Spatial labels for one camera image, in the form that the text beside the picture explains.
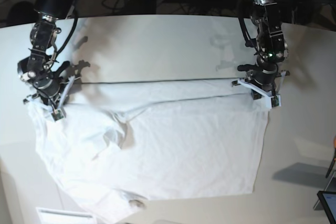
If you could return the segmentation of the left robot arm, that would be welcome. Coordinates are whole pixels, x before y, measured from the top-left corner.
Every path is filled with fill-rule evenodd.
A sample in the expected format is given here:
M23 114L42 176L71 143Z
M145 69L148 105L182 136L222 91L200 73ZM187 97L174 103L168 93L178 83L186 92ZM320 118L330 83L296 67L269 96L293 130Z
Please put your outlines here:
M245 46L255 50L256 62L239 65L237 70L246 73L243 81L251 88L253 99L268 94L272 104L279 106L276 78L286 75L279 65L288 55L288 46L281 30L277 0L239 0L238 21Z

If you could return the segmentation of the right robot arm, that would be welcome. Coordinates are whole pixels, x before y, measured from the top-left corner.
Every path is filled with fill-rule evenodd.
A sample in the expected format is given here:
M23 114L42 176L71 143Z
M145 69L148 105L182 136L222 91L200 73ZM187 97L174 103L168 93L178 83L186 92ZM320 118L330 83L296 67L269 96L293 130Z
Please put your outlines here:
M33 26L29 39L32 44L29 57L18 63L18 75L21 81L37 91L43 104L56 110L65 91L66 81L60 76L69 66L65 61L56 71L52 70L59 54L69 43L75 28L73 27L64 44L58 48L56 38L61 29L56 22L76 15L75 5L78 0L36 0L34 10L39 19Z

